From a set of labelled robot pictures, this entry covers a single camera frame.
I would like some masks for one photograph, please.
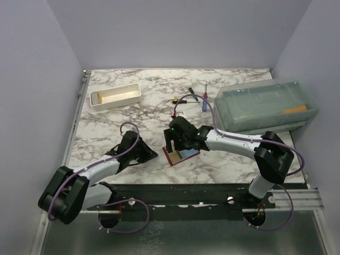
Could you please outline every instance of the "white marble surface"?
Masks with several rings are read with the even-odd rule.
[[[192,87],[203,94],[208,84],[208,97],[213,102],[219,89],[237,83],[268,80],[268,69],[132,69],[92,71],[86,99],[73,145],[69,167],[85,165],[99,159],[121,141],[120,125],[125,121],[139,126],[141,136],[158,157],[138,166],[128,167],[121,173],[104,179],[109,183],[249,183],[258,174],[256,162],[246,157],[222,151],[201,151],[201,154],[170,167],[162,147],[163,130],[170,122],[174,105],[170,100],[188,94]],[[142,99],[138,104],[96,112],[90,106],[90,93],[138,82]],[[178,111],[196,127],[212,125],[211,112],[202,112],[198,104],[180,105]],[[292,146],[288,132],[279,134]],[[295,156],[291,170],[299,166]],[[286,179],[290,183],[303,183],[302,173]]]

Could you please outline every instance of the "screw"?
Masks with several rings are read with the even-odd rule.
[[[235,201],[234,201],[233,197],[228,197],[227,202],[228,202],[229,205],[233,205]]]
[[[269,203],[275,203],[275,198],[271,195],[271,196],[268,198],[268,201],[269,201]]]

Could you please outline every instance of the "white wall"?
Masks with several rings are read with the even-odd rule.
[[[311,0],[47,0],[84,69],[273,68]]]
[[[0,254],[29,254],[82,69],[45,0],[0,7]]]
[[[273,71],[275,78],[304,78],[320,105],[315,120],[293,132],[293,139],[306,157],[308,182],[320,190],[335,241],[340,240],[339,13],[339,0],[313,0]]]

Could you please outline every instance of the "purple cable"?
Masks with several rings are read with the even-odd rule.
[[[137,142],[138,142],[138,140],[139,140],[139,129],[138,129],[137,125],[133,124],[132,122],[124,122],[124,123],[121,125],[121,127],[120,127],[120,132],[121,132],[121,134],[122,134],[122,127],[123,127],[124,125],[127,125],[127,124],[133,125],[133,126],[136,128],[136,130],[137,130],[137,138],[136,138],[135,142],[133,143],[133,145],[132,145],[129,149],[127,149],[126,151],[122,152],[122,153],[119,154],[119,155],[115,155],[115,156],[113,156],[113,157],[111,157],[111,158],[109,158],[109,159],[105,159],[105,160],[100,160],[100,161],[94,162],[94,163],[92,163],[92,164],[90,164],[90,165],[84,167],[83,169],[81,169],[81,170],[79,170],[79,171],[77,171],[77,172],[71,174],[71,175],[70,175],[70,176],[62,183],[62,185],[59,187],[59,189],[58,189],[57,192],[55,193],[55,195],[54,195],[54,197],[53,197],[53,199],[52,199],[52,201],[51,201],[51,204],[49,205],[49,208],[48,208],[48,212],[47,212],[47,218],[48,218],[48,220],[54,221],[54,220],[56,219],[55,217],[52,216],[52,208],[54,207],[55,201],[57,200],[57,198],[58,198],[60,192],[62,192],[63,188],[66,186],[66,184],[68,184],[68,182],[69,182],[72,178],[74,178],[76,175],[78,175],[78,174],[80,174],[80,173],[82,173],[82,172],[87,171],[88,169],[90,169],[90,168],[92,168],[92,167],[94,167],[94,166],[97,166],[97,165],[99,165],[99,164],[101,164],[101,163],[104,163],[104,162],[106,162],[106,161],[113,160],[113,159],[115,159],[115,158],[117,158],[117,157],[123,156],[123,155],[127,154],[129,151],[131,151],[131,150],[136,146],[136,144],[137,144]]]
[[[212,114],[212,125],[214,127],[214,130],[216,131],[216,133],[218,133],[219,135],[221,135],[222,137],[227,137],[227,138],[231,138],[231,139],[236,139],[236,140],[240,140],[240,141],[247,141],[247,142],[266,142],[266,143],[271,143],[273,145],[278,145],[278,146],[282,146],[282,147],[285,147],[289,150],[292,150],[293,152],[295,152],[301,159],[301,166],[299,167],[299,169],[287,174],[287,176],[290,176],[290,175],[293,175],[293,174],[296,174],[298,172],[300,172],[303,168],[304,168],[304,158],[303,156],[301,155],[301,153],[299,151],[297,151],[295,148],[289,146],[289,145],[286,145],[284,143],[280,143],[280,142],[275,142],[275,141],[270,141],[270,140],[266,140],[266,139],[249,139],[249,138],[243,138],[243,137],[236,137],[234,135],[229,135],[229,134],[223,134],[221,133],[218,129],[217,129],[217,125],[216,125],[216,120],[215,120],[215,114],[214,114],[214,110],[211,106],[211,104],[208,102],[208,100],[206,100],[205,98],[203,98],[203,96],[200,96],[200,95],[194,95],[194,94],[187,94],[183,97],[181,97],[177,104],[175,105],[174,107],[174,112],[176,112],[176,108],[177,108],[177,105],[179,104],[179,102],[185,98],[185,97],[199,97],[201,98],[203,101],[205,101],[207,103],[207,105],[209,106],[210,110],[211,110],[211,114]]]
[[[284,224],[282,224],[280,227],[266,228],[266,227],[254,226],[251,223],[249,223],[249,221],[247,221],[246,218],[244,218],[245,222],[248,223],[248,226],[255,228],[257,230],[262,230],[262,231],[275,231],[275,230],[280,230],[281,228],[284,228],[285,226],[287,226],[293,220],[294,205],[293,205],[292,197],[291,197],[291,195],[289,195],[288,191],[282,185],[277,184],[276,186],[279,186],[281,189],[283,189],[286,192],[287,196],[289,197],[289,201],[291,202],[292,209],[291,209],[291,214],[289,215],[288,220]]]
[[[143,228],[145,228],[145,227],[148,225],[148,223],[149,223],[149,219],[150,219],[150,211],[149,211],[149,208],[148,208],[148,206],[146,205],[146,203],[144,203],[143,201],[138,200],[138,199],[125,199],[125,200],[121,200],[121,201],[114,202],[114,203],[107,203],[107,204],[102,205],[102,206],[114,206],[114,205],[117,205],[117,204],[119,204],[119,203],[124,203],[124,202],[129,202],[129,201],[135,201],[135,202],[141,203],[142,205],[144,205],[145,209],[147,210],[147,219],[145,220],[145,223],[144,223],[141,227],[139,227],[139,228],[137,228],[137,229],[135,229],[135,230],[131,230],[131,231],[120,231],[120,230],[114,230],[114,229],[110,229],[110,228],[104,228],[104,227],[102,226],[101,221],[100,221],[100,218],[99,218],[99,220],[98,220],[99,225],[100,225],[99,230],[104,229],[104,230],[106,230],[106,231],[110,231],[110,232],[118,233],[118,234],[133,234],[133,233],[136,233],[136,232],[138,232],[138,231],[141,231]]]

